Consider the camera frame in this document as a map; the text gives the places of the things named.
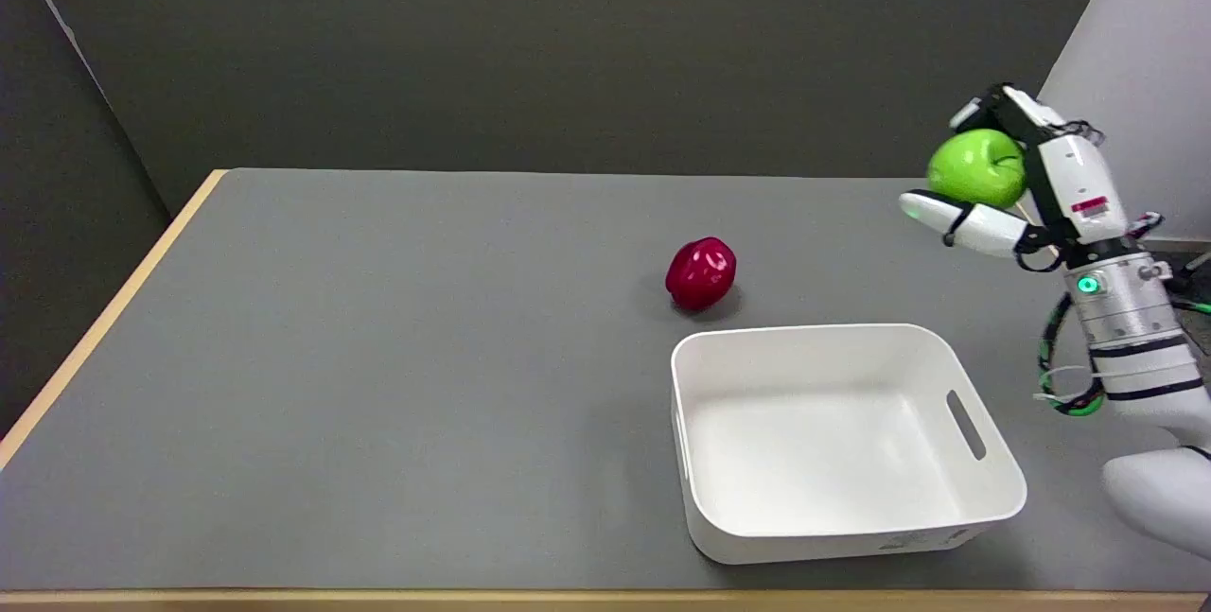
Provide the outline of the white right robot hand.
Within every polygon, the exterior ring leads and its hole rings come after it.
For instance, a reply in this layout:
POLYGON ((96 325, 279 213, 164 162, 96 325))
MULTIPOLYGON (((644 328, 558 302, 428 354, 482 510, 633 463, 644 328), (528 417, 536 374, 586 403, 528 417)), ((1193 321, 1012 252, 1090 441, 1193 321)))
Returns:
POLYGON ((1067 120, 1011 82, 995 82, 949 120, 952 136, 926 168, 926 187, 897 202, 903 215, 965 247, 1028 268, 1055 251, 1077 268, 1138 247, 1101 151, 1103 135, 1067 120))

